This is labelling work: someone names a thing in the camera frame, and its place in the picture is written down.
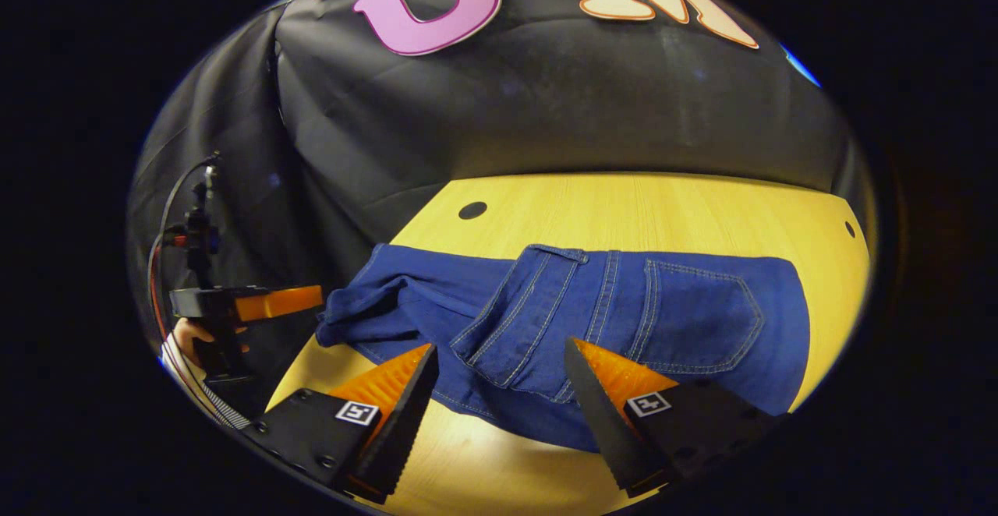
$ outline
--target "human hand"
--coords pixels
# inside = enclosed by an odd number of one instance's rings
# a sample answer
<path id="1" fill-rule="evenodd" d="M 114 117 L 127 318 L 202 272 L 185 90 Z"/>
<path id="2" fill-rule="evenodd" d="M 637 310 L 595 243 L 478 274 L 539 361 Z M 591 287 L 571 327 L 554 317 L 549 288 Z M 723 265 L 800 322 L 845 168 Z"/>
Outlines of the human hand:
<path id="1" fill-rule="evenodd" d="M 235 332 L 241 334 L 245 331 L 245 327 L 237 327 Z M 202 367 L 200 365 L 200 359 L 197 358 L 197 353 L 195 348 L 193 348 L 193 339 L 200 339 L 204 342 L 214 342 L 214 336 L 211 336 L 207 329 L 201 327 L 195 321 L 188 320 L 186 317 L 181 317 L 177 321 L 177 325 L 174 326 L 174 341 L 177 341 L 177 347 L 181 349 L 184 356 L 190 359 L 190 362 L 194 366 Z M 242 352 L 247 352 L 250 347 L 247 345 L 242 346 Z"/>

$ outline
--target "back pocket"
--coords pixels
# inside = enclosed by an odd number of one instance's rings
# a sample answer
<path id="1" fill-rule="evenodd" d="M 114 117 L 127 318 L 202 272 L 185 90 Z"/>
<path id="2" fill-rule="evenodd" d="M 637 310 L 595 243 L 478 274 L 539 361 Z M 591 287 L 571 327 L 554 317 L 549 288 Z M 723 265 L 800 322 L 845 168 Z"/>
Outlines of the back pocket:
<path id="1" fill-rule="evenodd" d="M 766 323 L 737 275 L 647 260 L 645 279 L 645 306 L 628 358 L 660 373 L 732 370 Z"/>

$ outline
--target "cable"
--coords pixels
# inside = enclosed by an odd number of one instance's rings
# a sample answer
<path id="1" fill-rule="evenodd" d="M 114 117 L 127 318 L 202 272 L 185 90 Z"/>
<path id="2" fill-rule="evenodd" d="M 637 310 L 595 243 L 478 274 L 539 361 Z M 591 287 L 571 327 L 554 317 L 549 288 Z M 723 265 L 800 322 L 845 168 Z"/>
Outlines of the cable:
<path id="1" fill-rule="evenodd" d="M 161 278 L 163 270 L 161 268 L 154 268 L 154 264 L 156 265 L 159 264 L 160 251 L 161 247 L 163 246 L 163 234 L 165 232 L 165 229 L 167 229 L 167 220 L 168 217 L 170 217 L 170 210 L 172 207 L 172 203 L 174 203 L 174 198 L 177 196 L 179 189 L 181 189 L 181 186 L 184 186 L 184 182 L 190 176 L 190 174 L 192 174 L 194 171 L 197 171 L 197 169 L 199 168 L 213 164 L 217 159 L 218 159 L 218 153 L 215 153 L 209 157 L 204 158 L 202 161 L 197 162 L 197 164 L 192 165 L 192 167 L 190 167 L 190 169 L 188 169 L 188 171 L 186 171 L 184 175 L 181 175 L 181 178 L 177 179 L 177 182 L 174 183 L 174 186 L 170 190 L 170 194 L 168 194 L 167 196 L 167 201 L 165 201 L 165 204 L 163 206 L 163 217 L 160 218 L 160 229 L 157 232 L 156 240 L 154 240 L 152 249 L 149 250 L 149 260 L 147 261 L 147 274 L 149 274 L 149 277 L 147 277 L 147 283 L 149 283 L 150 307 L 152 307 L 154 315 L 156 315 L 157 325 L 159 325 L 160 328 L 160 336 L 161 338 L 163 338 L 164 353 L 170 359 L 171 366 L 174 367 L 174 373 L 177 374 L 178 377 L 181 378 L 181 381 L 184 382 L 186 387 L 188 387 L 188 391 L 190 392 L 191 395 L 193 395 L 197 403 L 199 403 L 200 407 L 202 407 L 204 411 L 209 413 L 210 416 L 213 416 L 215 421 L 221 423 L 220 420 L 221 417 L 221 419 L 224 419 L 225 424 L 228 424 L 228 426 L 231 426 L 232 428 L 239 428 L 238 425 L 236 425 L 235 423 L 232 422 L 231 419 L 229 419 L 227 411 L 231 411 L 236 415 L 239 415 L 238 412 L 232 410 L 232 407 L 225 405 L 224 402 L 222 402 L 222 404 L 227 408 L 221 408 L 215 405 L 214 402 L 211 401 L 211 396 L 208 393 L 211 391 L 210 388 L 207 387 L 202 388 L 200 387 L 200 385 L 196 385 L 195 383 L 194 384 L 190 383 L 188 379 L 184 377 L 184 374 L 182 374 L 181 371 L 179 371 L 179 364 L 177 363 L 177 359 L 175 358 L 174 353 L 172 353 L 171 346 L 167 342 L 167 331 L 165 330 L 163 317 L 161 317 L 159 299 L 157 299 L 157 295 L 159 295 L 159 290 L 157 289 L 156 282 L 159 278 Z M 188 359 L 186 359 L 184 354 L 181 354 L 181 360 L 182 362 L 184 362 L 186 372 L 188 374 L 191 374 L 192 371 L 190 371 L 190 364 L 188 363 Z M 213 410 L 211 410 L 209 406 L 204 404 L 203 399 L 200 398 L 199 395 L 197 395 L 197 392 L 195 391 L 195 386 L 197 389 L 199 389 L 199 391 L 202 391 L 202 393 L 204 394 L 204 396 L 206 396 L 206 398 L 209 398 L 211 406 L 213 406 L 214 410 L 217 412 L 213 412 Z"/>

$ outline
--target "blue light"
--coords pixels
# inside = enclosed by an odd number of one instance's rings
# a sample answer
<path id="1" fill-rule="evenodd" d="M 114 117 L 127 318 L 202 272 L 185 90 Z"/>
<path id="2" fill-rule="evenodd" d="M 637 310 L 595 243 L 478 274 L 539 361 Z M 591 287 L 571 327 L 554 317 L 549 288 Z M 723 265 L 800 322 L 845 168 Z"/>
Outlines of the blue light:
<path id="1" fill-rule="evenodd" d="M 787 47 L 780 44 L 780 48 L 784 49 L 784 53 L 787 53 L 787 60 L 794 65 L 794 68 L 798 69 L 798 72 L 800 72 L 802 76 L 808 78 L 810 83 L 814 83 L 814 85 L 821 87 L 821 83 L 817 83 L 817 80 L 814 79 L 814 76 L 810 75 L 810 72 L 808 72 L 808 69 L 805 68 L 805 65 L 801 64 L 801 61 L 797 58 L 794 58 L 794 55 L 791 54 L 791 51 L 787 50 Z"/>

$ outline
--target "contrast stitching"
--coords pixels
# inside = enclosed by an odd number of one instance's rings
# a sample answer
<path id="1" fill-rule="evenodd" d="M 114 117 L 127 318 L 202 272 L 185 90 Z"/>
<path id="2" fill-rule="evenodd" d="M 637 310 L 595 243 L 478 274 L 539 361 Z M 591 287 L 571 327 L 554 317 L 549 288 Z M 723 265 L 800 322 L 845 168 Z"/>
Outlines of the contrast stitching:
<path id="1" fill-rule="evenodd" d="M 631 343 L 631 349 L 628 350 L 627 357 L 628 360 L 634 360 L 635 352 L 638 350 L 638 343 L 641 341 L 641 335 L 645 332 L 645 323 L 648 320 L 648 311 L 651 309 L 652 300 L 652 272 L 651 272 L 652 260 L 645 260 L 645 307 L 644 311 L 641 313 L 641 323 L 638 325 L 638 334 L 635 335 L 634 342 Z"/>
<path id="2" fill-rule="evenodd" d="M 474 412 L 480 414 L 481 416 L 491 418 L 492 420 L 495 420 L 495 418 L 496 418 L 495 415 L 493 415 L 492 413 L 476 409 L 476 408 L 474 408 L 472 406 L 469 406 L 469 405 L 464 405 L 464 403 L 462 403 L 462 402 L 460 402 L 460 401 L 458 401 L 456 399 L 449 398 L 448 396 L 444 395 L 443 393 L 440 393 L 439 391 L 434 391 L 434 395 L 436 395 L 438 398 L 444 399 L 446 401 L 450 401 L 451 403 L 454 403 L 454 405 L 460 405 L 460 406 L 462 406 L 462 407 L 464 407 L 464 408 L 466 408 L 466 409 L 468 409 L 470 411 L 474 411 Z"/>
<path id="3" fill-rule="evenodd" d="M 599 332 L 596 332 L 596 340 L 593 341 L 593 345 L 598 345 L 600 343 L 600 338 L 603 336 L 603 327 L 607 326 L 607 320 L 610 317 L 610 302 L 613 302 L 614 293 L 617 291 L 617 273 L 620 271 L 620 252 L 610 252 L 613 253 L 614 258 L 614 276 L 612 281 L 610 281 L 610 296 L 607 299 L 607 311 L 603 315 L 603 323 L 600 325 Z"/>
<path id="4" fill-rule="evenodd" d="M 524 354 L 523 359 L 520 359 L 520 363 L 517 364 L 515 368 L 513 368 L 513 373 L 509 374 L 509 377 L 506 378 L 506 381 L 502 382 L 501 387 L 505 387 L 507 384 L 509 384 L 510 380 L 512 380 L 513 377 L 516 376 L 517 373 L 519 373 L 520 368 L 522 368 L 524 364 L 527 363 L 527 359 L 530 359 L 531 354 L 534 353 L 534 349 L 537 348 L 538 341 L 541 341 L 541 335 L 545 334 L 548 325 L 551 323 L 551 317 L 554 316 L 555 310 L 558 309 L 558 306 L 564 297 L 564 290 L 568 288 L 568 283 L 569 281 L 572 280 L 572 277 L 574 277 L 575 270 L 578 267 L 579 267 L 578 263 L 572 263 L 572 266 L 569 267 L 568 275 L 564 277 L 564 283 L 562 285 L 562 289 L 560 292 L 558 292 L 558 297 L 556 297 L 555 302 L 552 304 L 551 310 L 548 311 L 548 316 L 545 318 L 544 324 L 541 325 L 540 330 L 537 331 L 537 336 L 534 337 L 534 342 L 531 343 L 530 348 L 527 349 L 527 353 Z"/>
<path id="5" fill-rule="evenodd" d="M 608 252 L 607 253 L 607 265 L 603 268 L 603 285 L 600 288 L 600 298 L 596 301 L 596 311 L 593 314 L 592 322 L 589 322 L 589 328 L 586 329 L 586 334 L 583 336 L 582 341 L 592 342 L 593 345 L 598 345 L 600 342 L 600 335 L 603 334 L 603 327 L 607 324 L 607 318 L 610 317 L 610 301 L 613 299 L 614 286 L 617 283 L 617 258 L 620 256 L 618 252 Z M 589 341 L 589 336 L 593 335 L 593 328 L 596 326 L 596 321 L 600 322 L 600 330 L 596 334 L 595 341 Z M 568 377 L 564 377 L 564 382 L 559 389 L 558 394 L 555 395 L 554 401 L 556 402 L 568 402 L 572 396 L 569 395 L 564 401 L 562 401 L 562 396 L 569 388 Z"/>
<path id="6" fill-rule="evenodd" d="M 363 277 L 364 274 L 367 274 L 367 271 L 371 268 L 371 265 L 374 264 L 374 260 L 375 260 L 375 258 L 377 258 L 377 254 L 381 253 L 381 250 L 383 248 L 384 248 L 384 246 L 374 247 L 374 252 L 371 253 L 370 259 L 367 260 L 367 264 L 364 265 L 364 268 L 361 268 L 360 272 L 357 272 L 356 277 L 353 278 L 354 281 L 359 281 L 359 279 L 361 277 Z"/>
<path id="7" fill-rule="evenodd" d="M 759 337 L 759 332 L 762 330 L 764 322 L 766 322 L 766 315 L 763 314 L 763 310 L 760 309 L 759 303 L 756 301 L 755 295 L 752 294 L 752 290 L 745 283 L 745 279 L 738 277 L 737 275 L 731 274 L 720 274 L 720 272 L 712 272 L 709 270 L 702 270 L 702 268 L 687 267 L 683 264 L 674 263 L 663 263 L 663 261 L 652 261 L 649 260 L 649 264 L 655 265 L 655 267 L 664 267 L 668 270 L 674 270 L 678 272 L 688 272 L 688 274 L 699 274 L 703 277 L 709 277 L 714 279 L 724 279 L 724 281 L 737 282 L 741 291 L 748 296 L 748 303 L 752 307 L 752 311 L 755 313 L 756 323 L 752 325 L 752 329 L 748 332 L 745 340 L 735 350 L 728 359 L 721 361 L 717 364 L 710 364 L 710 366 L 688 366 L 688 364 L 670 364 L 665 362 L 643 362 L 646 366 L 659 366 L 660 369 L 671 371 L 671 373 L 719 373 L 719 371 L 724 371 L 726 369 L 731 369 L 735 364 L 741 360 L 742 356 L 748 352 L 749 347 L 756 342 L 756 338 Z"/>
<path id="8" fill-rule="evenodd" d="M 493 331 L 492 335 L 489 335 L 489 338 L 486 339 L 484 345 L 482 345 L 481 348 L 478 349 L 478 352 L 475 352 L 471 356 L 471 359 L 468 359 L 468 362 L 470 362 L 469 364 L 470 366 L 474 366 L 474 363 L 478 360 L 478 358 L 482 355 L 482 353 L 488 350 L 488 348 L 492 346 L 492 344 L 496 341 L 496 339 L 499 338 L 499 336 L 502 335 L 504 332 L 506 332 L 506 329 L 509 328 L 511 324 L 513 324 L 513 320 L 516 320 L 516 317 L 517 315 L 520 314 L 520 311 L 523 309 L 523 306 L 526 306 L 527 300 L 530 299 L 531 295 L 533 295 L 534 288 L 537 286 L 537 281 L 541 277 L 541 274 L 544 272 L 545 268 L 547 267 L 549 258 L 551 258 L 551 256 L 544 256 L 544 260 L 541 263 L 541 267 L 538 268 L 537 272 L 534 274 L 534 278 L 530 281 L 530 285 L 527 286 L 526 292 L 523 292 L 523 295 L 520 296 L 520 300 L 519 302 L 517 302 L 516 306 L 514 307 L 513 313 L 510 313 L 509 317 L 506 317 L 506 320 L 504 320 L 502 324 L 499 325 L 499 328 Z"/>
<path id="9" fill-rule="evenodd" d="M 513 261 L 512 267 L 509 267 L 509 270 L 506 271 L 506 277 L 504 277 L 502 282 L 499 283 L 499 288 L 496 288 L 496 292 L 492 294 L 492 297 L 489 299 L 489 303 L 485 306 L 485 309 L 482 309 L 482 313 L 479 313 L 478 317 L 475 317 L 474 321 L 472 321 L 472 323 L 468 325 L 464 331 L 461 331 L 460 335 L 457 335 L 456 338 L 451 339 L 451 347 L 457 346 L 459 342 L 464 341 L 464 338 L 466 338 L 468 334 L 471 334 L 471 331 L 474 331 L 474 329 L 478 328 L 479 325 L 485 322 L 485 319 L 492 313 L 492 310 L 495 309 L 496 302 L 499 300 L 499 295 L 502 295 L 503 290 L 506 289 L 506 285 L 509 283 L 509 278 L 512 277 L 513 271 L 516 270 L 516 267 L 519 267 L 520 261 L 523 260 L 523 257 L 524 253 L 520 253 L 520 257 L 517 257 L 517 260 Z"/>
<path id="10" fill-rule="evenodd" d="M 533 243 L 533 245 L 527 246 L 527 249 L 539 249 L 542 250 L 542 252 L 562 256 L 567 258 L 567 260 L 581 261 L 583 264 L 589 262 L 589 257 L 581 249 L 560 249 L 560 247 L 545 246 L 544 243 Z"/>
<path id="11" fill-rule="evenodd" d="M 382 357 L 381 357 L 380 354 L 378 354 L 377 352 L 374 352 L 370 348 L 367 348 L 366 346 L 364 346 L 364 343 L 362 343 L 362 342 L 352 342 L 352 343 L 349 343 L 349 344 L 350 344 L 350 346 L 356 346 L 357 348 L 359 348 L 361 350 L 365 350 L 365 352 L 367 352 L 371 356 L 375 357 L 375 359 L 378 359 L 378 362 L 384 362 L 384 359 L 382 359 Z"/>
<path id="12" fill-rule="evenodd" d="M 517 388 L 517 387 L 511 387 L 510 389 L 513 389 L 513 391 L 516 391 L 518 393 L 531 393 L 533 395 L 538 395 L 538 396 L 541 396 L 542 398 L 547 399 L 548 401 L 555 402 L 555 403 L 562 403 L 562 404 L 567 403 L 567 401 L 554 401 L 551 398 L 551 394 L 544 393 L 542 391 L 534 391 L 533 389 L 520 389 L 520 388 Z"/>
<path id="13" fill-rule="evenodd" d="M 641 355 L 645 353 L 645 346 L 648 345 L 648 341 L 652 339 L 652 328 L 655 327 L 655 322 L 659 320 L 659 309 L 662 306 L 662 292 L 659 292 L 659 288 L 662 285 L 660 280 L 658 268 L 653 267 L 655 270 L 655 275 L 650 277 L 649 280 L 652 281 L 655 289 L 652 290 L 652 316 L 649 318 L 648 327 L 645 329 L 645 334 L 641 339 L 641 348 L 638 349 L 638 354 L 635 354 L 636 359 L 640 359 Z"/>

